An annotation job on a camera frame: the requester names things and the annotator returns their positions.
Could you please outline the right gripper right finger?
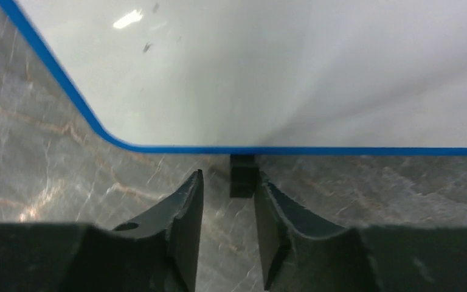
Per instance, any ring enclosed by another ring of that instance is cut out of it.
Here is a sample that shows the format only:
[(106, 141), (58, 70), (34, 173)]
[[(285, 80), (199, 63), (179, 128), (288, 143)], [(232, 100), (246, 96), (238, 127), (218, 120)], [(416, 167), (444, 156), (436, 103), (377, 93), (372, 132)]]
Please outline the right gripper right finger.
[(355, 230), (305, 208), (263, 172), (254, 204), (265, 291), (358, 291)]

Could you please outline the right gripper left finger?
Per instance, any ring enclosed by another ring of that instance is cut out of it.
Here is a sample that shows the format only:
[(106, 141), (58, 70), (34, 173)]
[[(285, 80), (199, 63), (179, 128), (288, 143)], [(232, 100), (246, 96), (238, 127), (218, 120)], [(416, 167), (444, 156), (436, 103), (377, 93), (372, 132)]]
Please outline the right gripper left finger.
[(122, 291), (195, 291), (204, 177), (194, 171), (171, 195), (112, 231), (127, 240)]

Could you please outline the blue framed whiteboard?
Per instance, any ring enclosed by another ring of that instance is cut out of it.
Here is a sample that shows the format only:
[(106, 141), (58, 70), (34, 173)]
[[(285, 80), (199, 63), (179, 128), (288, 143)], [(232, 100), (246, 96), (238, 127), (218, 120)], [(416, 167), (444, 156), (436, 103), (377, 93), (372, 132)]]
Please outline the blue framed whiteboard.
[(0, 1), (144, 153), (467, 155), (467, 1)]

